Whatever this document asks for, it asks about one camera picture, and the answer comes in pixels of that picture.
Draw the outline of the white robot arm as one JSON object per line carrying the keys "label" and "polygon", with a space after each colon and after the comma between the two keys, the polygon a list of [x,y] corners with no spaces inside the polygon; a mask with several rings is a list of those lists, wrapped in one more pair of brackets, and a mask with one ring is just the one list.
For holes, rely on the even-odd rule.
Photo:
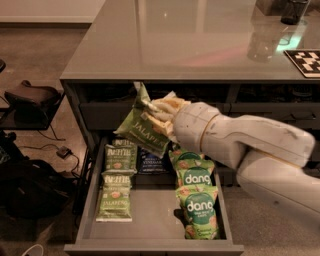
{"label": "white robot arm", "polygon": [[318,231],[320,183],[303,171],[314,137],[268,118],[232,118],[204,102],[153,100],[144,115],[155,129],[181,147],[202,153],[236,171],[247,193]]}

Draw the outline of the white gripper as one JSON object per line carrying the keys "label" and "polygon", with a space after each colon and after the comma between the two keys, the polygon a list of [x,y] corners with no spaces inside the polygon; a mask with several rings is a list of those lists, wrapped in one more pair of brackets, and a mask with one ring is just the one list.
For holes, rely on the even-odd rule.
{"label": "white gripper", "polygon": [[168,138],[175,135],[181,147],[200,152],[205,128],[218,115],[220,111],[217,108],[204,102],[191,103],[182,98],[169,97],[152,100],[141,117],[150,121],[156,132]]}

